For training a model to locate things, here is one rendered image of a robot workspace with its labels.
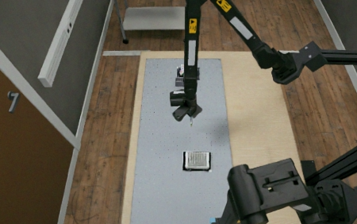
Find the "white grid rack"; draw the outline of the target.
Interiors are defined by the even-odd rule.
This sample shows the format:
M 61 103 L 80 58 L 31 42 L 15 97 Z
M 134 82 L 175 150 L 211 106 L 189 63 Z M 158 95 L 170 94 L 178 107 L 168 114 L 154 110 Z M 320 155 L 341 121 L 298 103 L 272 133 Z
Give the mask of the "white grid rack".
M 187 157 L 188 157 L 188 159 L 187 159 Z M 209 169 L 209 153 L 186 152 L 186 168 L 207 168 L 207 169 Z

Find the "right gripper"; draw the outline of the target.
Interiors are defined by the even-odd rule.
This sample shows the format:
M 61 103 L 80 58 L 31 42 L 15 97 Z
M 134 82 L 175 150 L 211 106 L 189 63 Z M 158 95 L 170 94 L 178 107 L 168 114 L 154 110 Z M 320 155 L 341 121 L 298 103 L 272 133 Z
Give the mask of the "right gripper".
M 188 114 L 188 116 L 189 117 L 193 117 L 193 118 L 196 118 L 197 117 L 197 115 L 199 114 L 199 113 L 201 113 L 202 112 L 202 108 L 196 103 L 196 112 L 194 112 L 191 116 Z

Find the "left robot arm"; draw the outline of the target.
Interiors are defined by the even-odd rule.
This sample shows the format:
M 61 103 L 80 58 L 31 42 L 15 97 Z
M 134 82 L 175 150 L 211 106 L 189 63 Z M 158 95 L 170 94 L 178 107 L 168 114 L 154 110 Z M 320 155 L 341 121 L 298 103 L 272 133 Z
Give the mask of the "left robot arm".
M 301 224 L 350 222 L 343 185 L 306 187 L 292 158 L 255 168 L 239 164 L 229 170 L 227 180 L 227 203 L 216 224 L 267 224 L 267 214 L 285 207 L 296 211 Z

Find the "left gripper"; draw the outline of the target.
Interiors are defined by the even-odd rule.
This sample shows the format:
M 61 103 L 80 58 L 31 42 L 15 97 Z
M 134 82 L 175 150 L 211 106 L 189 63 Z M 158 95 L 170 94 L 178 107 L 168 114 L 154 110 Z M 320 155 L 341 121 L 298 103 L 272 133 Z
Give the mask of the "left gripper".
M 209 219 L 209 223 L 210 224 L 216 224 L 216 221 L 218 220 L 219 218 L 210 218 Z

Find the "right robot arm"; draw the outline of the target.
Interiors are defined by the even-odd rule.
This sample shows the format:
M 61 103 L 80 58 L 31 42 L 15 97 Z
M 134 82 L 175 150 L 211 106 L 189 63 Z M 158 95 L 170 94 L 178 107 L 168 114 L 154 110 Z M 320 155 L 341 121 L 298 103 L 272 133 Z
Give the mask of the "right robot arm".
M 191 116 L 196 112 L 198 46 L 201 18 L 201 14 L 199 17 L 199 10 L 201 10 L 201 6 L 206 1 L 208 0 L 186 0 L 183 72 L 184 89 L 170 92 L 171 106 L 179 106 L 179 108 L 172 113 L 177 122 L 180 122 L 187 113 Z M 251 54 L 260 68 L 272 68 L 272 70 L 277 73 L 277 77 L 280 81 L 283 81 L 297 71 L 292 54 L 288 52 L 286 53 L 287 56 L 285 53 L 270 48 L 267 43 L 263 42 L 263 44 L 253 28 L 248 24 L 244 16 L 231 0 L 210 1 L 251 50 Z

